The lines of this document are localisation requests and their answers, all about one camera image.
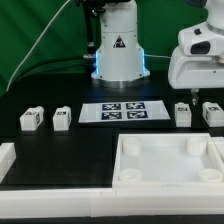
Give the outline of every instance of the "triangular warning sign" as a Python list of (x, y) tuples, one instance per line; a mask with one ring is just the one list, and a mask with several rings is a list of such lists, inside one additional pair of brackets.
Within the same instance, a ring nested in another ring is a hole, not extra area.
[(114, 44), (114, 48), (126, 48), (124, 41), (122, 40), (121, 36), (117, 38), (117, 41)]

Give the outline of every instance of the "green backdrop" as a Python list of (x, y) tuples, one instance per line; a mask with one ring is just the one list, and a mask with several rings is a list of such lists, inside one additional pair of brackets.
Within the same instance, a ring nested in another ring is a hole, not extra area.
[[(177, 45), (178, 32), (205, 21), (207, 17), (206, 10), (190, 7), (183, 0), (136, 2), (139, 43), (147, 54), (170, 56)], [(63, 3), (65, 0), (0, 0), (0, 95), (5, 92), (15, 68)], [(99, 45), (99, 20), (93, 20), (92, 23)], [(86, 45), (83, 12), (73, 1), (53, 23), (20, 72), (34, 63), (47, 59), (82, 55), (86, 53)], [(169, 61), (147, 58), (146, 65), (151, 71), (164, 70), (168, 69)], [(77, 68), (66, 72), (80, 71), (83, 70)]]

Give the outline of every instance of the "marker sheet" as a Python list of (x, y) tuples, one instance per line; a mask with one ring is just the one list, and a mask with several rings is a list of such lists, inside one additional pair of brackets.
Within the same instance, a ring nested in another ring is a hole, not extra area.
[(168, 120), (163, 101), (83, 104), (79, 123)]

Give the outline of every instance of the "white robot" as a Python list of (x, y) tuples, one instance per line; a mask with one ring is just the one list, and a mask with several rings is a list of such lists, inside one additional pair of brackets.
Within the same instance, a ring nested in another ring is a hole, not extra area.
[(91, 13), (100, 14), (101, 46), (96, 52), (95, 84), (132, 87), (149, 77), (144, 50), (138, 44), (135, 0), (87, 0)]
[(200, 88), (224, 87), (224, 0), (185, 0), (206, 8), (207, 22), (182, 30), (174, 50), (169, 83), (174, 89), (192, 89), (197, 103)]

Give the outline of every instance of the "black tabletop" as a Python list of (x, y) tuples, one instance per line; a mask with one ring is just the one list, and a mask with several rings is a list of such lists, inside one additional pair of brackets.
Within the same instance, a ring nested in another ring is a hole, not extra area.
[[(224, 89), (200, 90), (199, 96), (199, 104), (193, 106), (190, 90), (172, 89), (168, 84), (167, 72), (154, 72), (149, 83), (128, 89), (94, 86), (85, 74), (26, 77), (15, 83), (0, 98), (0, 144), (14, 142), (17, 155), (16, 162), (0, 185), (0, 190), (110, 188), (117, 139), (121, 133), (210, 133), (211, 136), (224, 136), (224, 128), (209, 128), (202, 117), (204, 102), (218, 103), (224, 108)], [(78, 123), (83, 103), (155, 100), (164, 102), (170, 120)], [(190, 104), (191, 128), (176, 128), (174, 104), (179, 102)], [(28, 108), (36, 106), (44, 108), (44, 122), (36, 132), (22, 132), (20, 116)], [(71, 107), (71, 127), (66, 132), (54, 132), (53, 115), (56, 108), (63, 106)], [(148, 217), (142, 219), (142, 223), (147, 220), (152, 223), (192, 223), (192, 220), (193, 223), (211, 223), (209, 220), (213, 220), (213, 216), (208, 217)], [(89, 223), (134, 223), (137, 220), (138, 218), (116, 217), (85, 219)], [(223, 223), (224, 217), (215, 216), (214, 220), (215, 223), (219, 223), (219, 220)], [(41, 221), (56, 222), (55, 219)], [(73, 221), (63, 219), (62, 223)]]

